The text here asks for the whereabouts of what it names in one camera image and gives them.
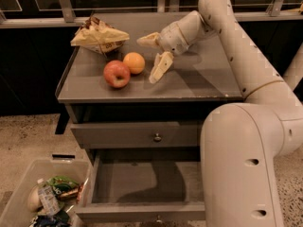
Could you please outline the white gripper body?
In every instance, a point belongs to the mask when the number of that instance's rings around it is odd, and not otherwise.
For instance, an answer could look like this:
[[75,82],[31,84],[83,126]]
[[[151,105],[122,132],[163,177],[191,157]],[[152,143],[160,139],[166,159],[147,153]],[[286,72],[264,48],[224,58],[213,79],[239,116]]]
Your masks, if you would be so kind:
[[169,51],[173,56],[179,56],[188,51],[189,45],[176,22],[162,29],[157,39],[164,51]]

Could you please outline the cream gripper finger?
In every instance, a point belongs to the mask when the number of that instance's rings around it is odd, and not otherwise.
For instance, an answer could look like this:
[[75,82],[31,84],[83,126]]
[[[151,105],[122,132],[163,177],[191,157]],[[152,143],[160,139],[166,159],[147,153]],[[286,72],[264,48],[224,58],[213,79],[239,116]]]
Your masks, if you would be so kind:
[[159,46],[157,42],[158,38],[159,38],[159,33],[153,32],[149,35],[137,39],[136,42],[141,46],[157,48]]
[[169,51],[157,54],[150,73],[149,81],[154,84],[158,82],[173,64],[173,55]]

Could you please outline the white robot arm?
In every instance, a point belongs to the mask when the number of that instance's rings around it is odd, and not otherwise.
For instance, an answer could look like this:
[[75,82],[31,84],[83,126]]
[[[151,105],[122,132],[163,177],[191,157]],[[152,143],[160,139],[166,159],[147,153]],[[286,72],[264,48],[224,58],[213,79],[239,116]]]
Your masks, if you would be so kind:
[[274,158],[303,144],[303,105],[235,18],[230,0],[199,0],[184,18],[138,39],[159,49],[156,83],[174,57],[216,32],[241,91],[206,118],[201,165],[207,227],[284,227]]

